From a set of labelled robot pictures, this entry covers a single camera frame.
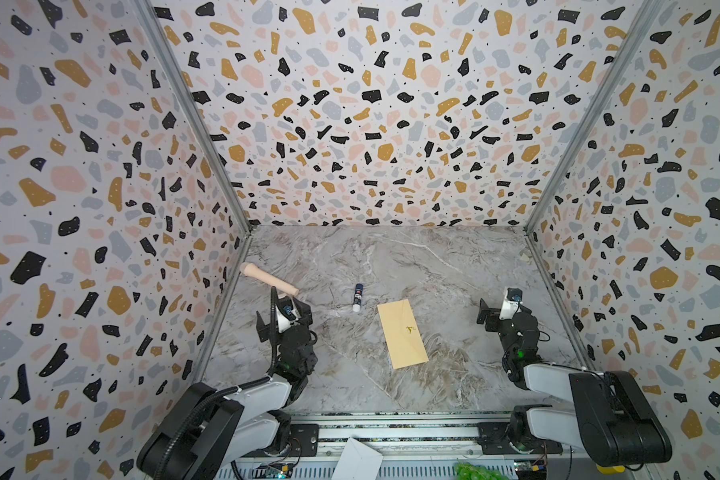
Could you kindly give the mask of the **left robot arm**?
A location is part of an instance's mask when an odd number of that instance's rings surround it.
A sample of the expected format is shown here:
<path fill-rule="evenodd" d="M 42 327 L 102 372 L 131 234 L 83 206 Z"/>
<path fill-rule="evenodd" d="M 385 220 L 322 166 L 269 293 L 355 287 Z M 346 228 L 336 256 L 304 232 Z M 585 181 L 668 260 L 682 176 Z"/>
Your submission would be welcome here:
<path fill-rule="evenodd" d="M 136 466 L 153 479 L 213 479 L 220 468 L 254 451 L 278 455 L 289 442 L 295 402 L 317 364 L 311 307 L 280 299 L 270 322 L 257 317 L 259 339 L 270 344 L 261 378 L 223 389 L 191 385 L 142 447 Z"/>

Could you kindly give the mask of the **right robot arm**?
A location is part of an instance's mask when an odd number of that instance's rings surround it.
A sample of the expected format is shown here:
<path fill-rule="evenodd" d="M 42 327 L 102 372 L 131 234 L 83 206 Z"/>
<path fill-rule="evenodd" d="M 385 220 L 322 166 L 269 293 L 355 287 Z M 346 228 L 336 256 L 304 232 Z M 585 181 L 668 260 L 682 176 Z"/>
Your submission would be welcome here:
<path fill-rule="evenodd" d="M 567 446 L 584 451 L 599 467 L 640 467 L 671 459 L 669 434 L 630 373 L 591 371 L 542 359 L 539 322 L 524 306 L 521 290 L 507 289 L 497 308 L 481 301 L 476 322 L 498 335 L 501 366 L 511 383 L 569 406 L 561 410 L 546 404 L 517 405 L 503 434 L 481 440 L 483 449 L 501 441 L 528 454 L 554 453 Z"/>

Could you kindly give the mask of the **yellow paper envelope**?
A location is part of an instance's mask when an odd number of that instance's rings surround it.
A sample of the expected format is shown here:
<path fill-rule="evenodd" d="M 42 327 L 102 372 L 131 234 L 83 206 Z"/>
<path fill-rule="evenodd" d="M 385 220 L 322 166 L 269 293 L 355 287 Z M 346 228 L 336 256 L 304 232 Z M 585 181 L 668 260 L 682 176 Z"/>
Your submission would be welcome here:
<path fill-rule="evenodd" d="M 397 370 L 429 361 L 410 302 L 380 304 L 380 321 L 392 368 Z"/>

